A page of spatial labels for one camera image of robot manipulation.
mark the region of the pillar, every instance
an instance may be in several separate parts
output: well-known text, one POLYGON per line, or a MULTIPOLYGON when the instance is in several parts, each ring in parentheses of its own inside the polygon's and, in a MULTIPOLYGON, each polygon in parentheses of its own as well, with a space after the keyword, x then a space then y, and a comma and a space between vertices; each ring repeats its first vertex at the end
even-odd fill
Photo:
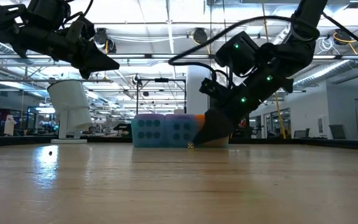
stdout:
POLYGON ((204 114, 208 110, 208 95, 200 93, 201 82, 209 77, 209 70, 200 66, 189 66, 186 77, 187 113, 204 114))

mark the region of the small yellow object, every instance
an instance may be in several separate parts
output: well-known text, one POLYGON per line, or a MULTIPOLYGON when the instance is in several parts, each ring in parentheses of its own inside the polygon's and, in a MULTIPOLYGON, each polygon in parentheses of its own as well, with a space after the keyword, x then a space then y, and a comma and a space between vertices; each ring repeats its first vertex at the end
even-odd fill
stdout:
POLYGON ((188 149, 194 149, 194 144, 192 142, 187 143, 188 149))

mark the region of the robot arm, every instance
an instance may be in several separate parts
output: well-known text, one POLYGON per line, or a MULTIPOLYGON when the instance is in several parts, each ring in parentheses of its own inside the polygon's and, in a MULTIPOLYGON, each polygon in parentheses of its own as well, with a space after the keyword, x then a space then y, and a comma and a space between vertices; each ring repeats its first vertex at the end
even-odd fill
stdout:
POLYGON ((233 88, 209 79, 203 81, 200 92, 215 98, 217 104, 205 112, 205 124, 194 144, 229 136, 244 116, 279 88, 292 93, 293 80, 288 77, 312 62, 319 36, 316 28, 326 3, 327 0, 301 0, 292 15, 291 32, 282 44, 266 43, 259 48, 241 32, 216 52, 215 61, 221 67, 229 67, 236 75, 246 74, 247 78, 233 88))
POLYGON ((26 58, 27 50, 63 60, 80 70, 89 79, 92 72, 116 70, 119 64, 98 50, 91 38, 94 24, 82 12, 70 16, 68 2, 63 0, 31 0, 23 4, 0 6, 0 42, 11 44, 14 51, 26 58), (60 29, 78 16, 70 27, 60 29), (22 25, 15 19, 20 17, 22 25))

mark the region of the orange object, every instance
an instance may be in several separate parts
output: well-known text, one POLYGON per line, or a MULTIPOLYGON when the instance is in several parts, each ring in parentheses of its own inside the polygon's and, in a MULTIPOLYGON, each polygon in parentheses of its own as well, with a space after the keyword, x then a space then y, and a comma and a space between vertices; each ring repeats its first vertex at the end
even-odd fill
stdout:
POLYGON ((196 114, 195 116, 196 116, 197 128, 201 129, 205 124, 205 115, 196 114))

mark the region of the wooden table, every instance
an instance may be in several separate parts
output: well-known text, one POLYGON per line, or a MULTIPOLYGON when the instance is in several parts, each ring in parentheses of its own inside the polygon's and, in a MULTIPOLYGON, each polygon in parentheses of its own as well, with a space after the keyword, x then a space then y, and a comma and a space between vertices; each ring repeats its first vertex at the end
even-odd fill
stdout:
POLYGON ((0 147, 0 223, 355 224, 358 151, 0 147))

